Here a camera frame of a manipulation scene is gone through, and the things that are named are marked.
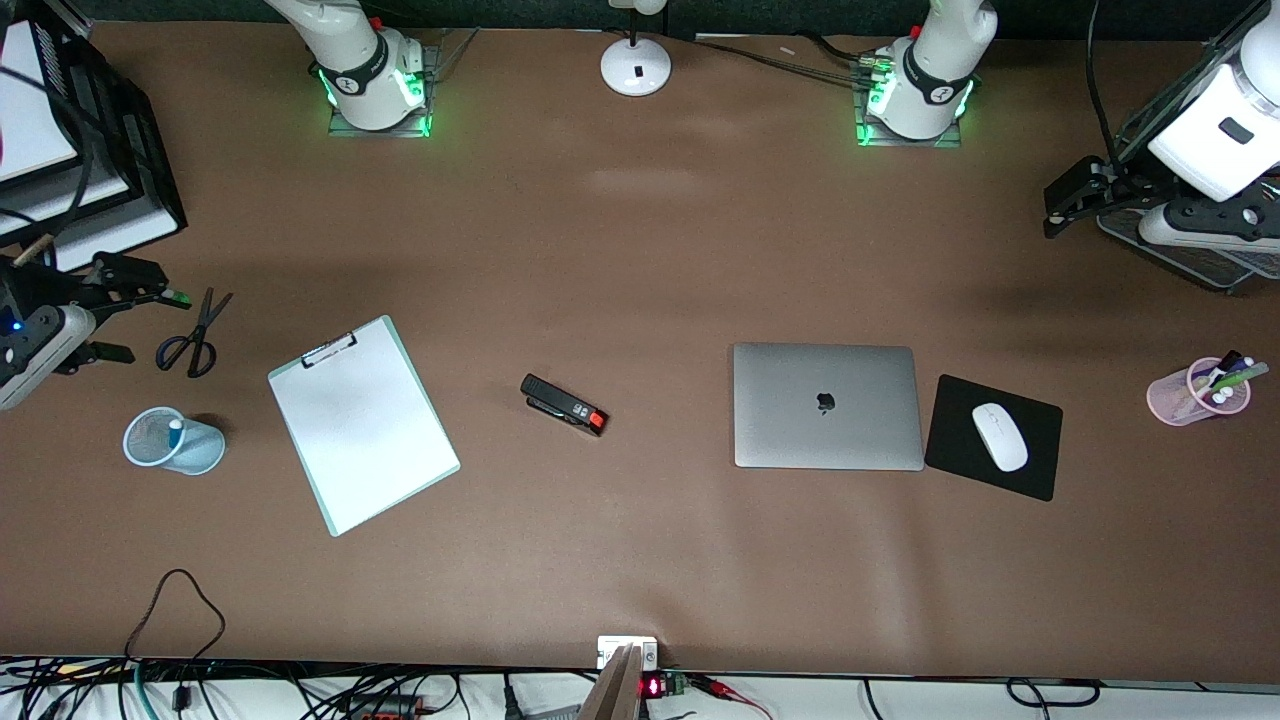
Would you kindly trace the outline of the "silver laptop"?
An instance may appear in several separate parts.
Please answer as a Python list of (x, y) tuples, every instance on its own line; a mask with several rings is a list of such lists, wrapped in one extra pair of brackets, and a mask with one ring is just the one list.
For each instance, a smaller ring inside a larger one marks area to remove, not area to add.
[(913, 351), (904, 346), (736, 343), (739, 468), (920, 471)]

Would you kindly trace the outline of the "grey metal mesh tray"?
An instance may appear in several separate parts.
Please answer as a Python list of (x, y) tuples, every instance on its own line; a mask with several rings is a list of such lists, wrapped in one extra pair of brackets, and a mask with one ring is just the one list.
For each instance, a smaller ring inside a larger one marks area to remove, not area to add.
[(1190, 69), (1124, 120), (1114, 147), (1115, 165), (1155, 155), (1181, 186), (1155, 201), (1112, 195), (1107, 183), (1094, 217), (1102, 232), (1212, 290), (1280, 281), (1280, 252), (1160, 246), (1138, 234), (1146, 213), (1178, 199), (1280, 202), (1280, 0), (1253, 0)]

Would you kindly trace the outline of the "black stacked paper tray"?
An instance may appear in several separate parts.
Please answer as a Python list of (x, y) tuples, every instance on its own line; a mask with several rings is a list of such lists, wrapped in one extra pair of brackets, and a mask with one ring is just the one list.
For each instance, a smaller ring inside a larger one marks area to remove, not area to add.
[(88, 266), (186, 228), (147, 95), (59, 19), (0, 41), (0, 249), (52, 237), (47, 264)]

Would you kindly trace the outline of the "light blue mesh pen cup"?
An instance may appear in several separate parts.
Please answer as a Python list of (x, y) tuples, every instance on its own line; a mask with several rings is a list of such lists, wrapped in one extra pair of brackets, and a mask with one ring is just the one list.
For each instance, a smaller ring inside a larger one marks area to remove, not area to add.
[[(164, 462), (166, 427), (173, 418), (186, 420), (186, 437), (175, 457)], [(227, 450), (224, 434), (209, 424), (187, 418), (174, 407), (151, 407), (125, 428), (122, 438), (125, 457), (140, 468), (160, 468), (187, 477), (212, 470)]]

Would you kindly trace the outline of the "pink translucent pen cup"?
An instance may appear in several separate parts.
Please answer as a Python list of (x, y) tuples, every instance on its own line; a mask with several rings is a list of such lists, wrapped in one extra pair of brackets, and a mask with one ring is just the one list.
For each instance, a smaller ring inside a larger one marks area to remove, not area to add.
[(1213, 420), (1243, 413), (1252, 397), (1247, 380), (1229, 389), (1201, 396), (1203, 380), (1219, 365), (1220, 357), (1199, 357), (1188, 366), (1152, 382), (1146, 391), (1151, 413), (1171, 427), (1185, 427), (1202, 420)]

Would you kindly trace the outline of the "white computer mouse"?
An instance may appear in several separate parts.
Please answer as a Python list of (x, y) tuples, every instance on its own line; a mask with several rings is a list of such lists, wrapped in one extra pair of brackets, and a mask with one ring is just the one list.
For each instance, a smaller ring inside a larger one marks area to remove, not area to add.
[(1029, 461), (1027, 442), (1010, 411), (995, 402), (972, 410), (972, 420), (991, 461), (1004, 473), (1023, 469)]

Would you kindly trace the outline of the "black mouse pad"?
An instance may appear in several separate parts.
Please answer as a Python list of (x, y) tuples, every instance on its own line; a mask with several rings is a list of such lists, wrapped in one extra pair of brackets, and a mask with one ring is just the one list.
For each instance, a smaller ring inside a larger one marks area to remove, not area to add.
[[(972, 410), (987, 402), (1005, 406), (1027, 442), (1029, 461), (1018, 471), (998, 470), (980, 442)], [(1061, 429), (1062, 410), (1057, 406), (943, 374), (934, 395), (925, 465), (1048, 502), (1055, 492)]]

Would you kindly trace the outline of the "black stapler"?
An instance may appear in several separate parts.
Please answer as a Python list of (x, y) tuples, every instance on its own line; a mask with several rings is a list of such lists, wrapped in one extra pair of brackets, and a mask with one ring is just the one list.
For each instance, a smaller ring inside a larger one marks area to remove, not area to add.
[(595, 405), (534, 374), (524, 378), (520, 391), (527, 406), (594, 437), (602, 436), (609, 420), (609, 416)]

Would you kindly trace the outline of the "white round lamp base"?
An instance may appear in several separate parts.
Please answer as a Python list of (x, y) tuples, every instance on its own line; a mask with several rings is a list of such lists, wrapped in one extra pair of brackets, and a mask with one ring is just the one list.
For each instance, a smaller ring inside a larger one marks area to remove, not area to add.
[(669, 0), (607, 0), (609, 6), (627, 12), (625, 37), (612, 44), (600, 59), (600, 73), (614, 92), (641, 97), (662, 90), (672, 74), (668, 51), (655, 40), (639, 33), (641, 15), (659, 15)]

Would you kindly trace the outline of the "red clip lead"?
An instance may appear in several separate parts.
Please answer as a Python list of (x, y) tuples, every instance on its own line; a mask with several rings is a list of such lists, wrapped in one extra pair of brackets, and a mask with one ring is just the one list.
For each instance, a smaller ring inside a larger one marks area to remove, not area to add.
[(700, 691), (714, 700), (722, 700), (724, 702), (742, 705), (758, 711), (759, 714), (763, 715), (765, 720), (776, 720), (774, 715), (763, 705), (758, 703), (755, 700), (746, 697), (745, 694), (741, 694), (735, 688), (724, 684), (723, 682), (696, 673), (687, 674), (686, 679), (691, 688)]

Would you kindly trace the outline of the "white outlet box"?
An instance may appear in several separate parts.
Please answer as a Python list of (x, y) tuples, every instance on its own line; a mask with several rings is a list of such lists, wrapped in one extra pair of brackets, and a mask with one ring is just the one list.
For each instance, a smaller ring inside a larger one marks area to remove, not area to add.
[(596, 638), (596, 670), (603, 670), (617, 650), (639, 647), (644, 673), (658, 669), (659, 643), (653, 635), (599, 635)]

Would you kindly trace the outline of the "wooden board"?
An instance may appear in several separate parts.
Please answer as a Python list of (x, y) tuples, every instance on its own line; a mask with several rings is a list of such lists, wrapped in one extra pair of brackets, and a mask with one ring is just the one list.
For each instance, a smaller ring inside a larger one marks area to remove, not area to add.
[(617, 650), (582, 702), (575, 720), (637, 720), (643, 679), (639, 647)]

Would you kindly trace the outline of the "black blue handled scissors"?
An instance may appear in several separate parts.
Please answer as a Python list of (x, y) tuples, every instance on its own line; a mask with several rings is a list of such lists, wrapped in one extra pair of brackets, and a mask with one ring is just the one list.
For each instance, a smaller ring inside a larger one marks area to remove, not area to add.
[(206, 288), (195, 328), (187, 334), (166, 338), (157, 346), (156, 368), (161, 372), (169, 372), (188, 354), (186, 375), (191, 379), (198, 379), (209, 374), (216, 364), (218, 351), (214, 345), (209, 343), (207, 332), (233, 297), (233, 293), (225, 293), (215, 304), (214, 288)]

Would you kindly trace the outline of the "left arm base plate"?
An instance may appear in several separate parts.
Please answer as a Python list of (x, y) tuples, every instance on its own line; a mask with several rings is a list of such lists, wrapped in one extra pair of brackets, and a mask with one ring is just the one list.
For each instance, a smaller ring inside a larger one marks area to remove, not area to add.
[(954, 101), (951, 122), (945, 132), (933, 138), (909, 138), (891, 129), (884, 119), (876, 114), (883, 110), (892, 92), (897, 86), (893, 73), (893, 47), (886, 45), (874, 50), (858, 61), (856, 79), (868, 79), (869, 85), (858, 86), (852, 90), (852, 102), (855, 108), (855, 131), (858, 143), (864, 147), (933, 147), (956, 149), (961, 143), (961, 120), (966, 110), (966, 101), (973, 90), (980, 83), (978, 77), (972, 77), (963, 91)]

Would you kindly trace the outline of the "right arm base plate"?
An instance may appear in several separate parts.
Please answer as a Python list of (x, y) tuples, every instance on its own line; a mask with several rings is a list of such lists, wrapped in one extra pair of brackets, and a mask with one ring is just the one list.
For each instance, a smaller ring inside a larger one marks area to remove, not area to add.
[(428, 138), (433, 132), (436, 90), (475, 40), (472, 28), (447, 51), (443, 42), (424, 45), (392, 28), (378, 33), (387, 38), (387, 63), (364, 85), (361, 94), (348, 76), (334, 74), (317, 63), (310, 70), (325, 90), (332, 109), (326, 132), (337, 138)]

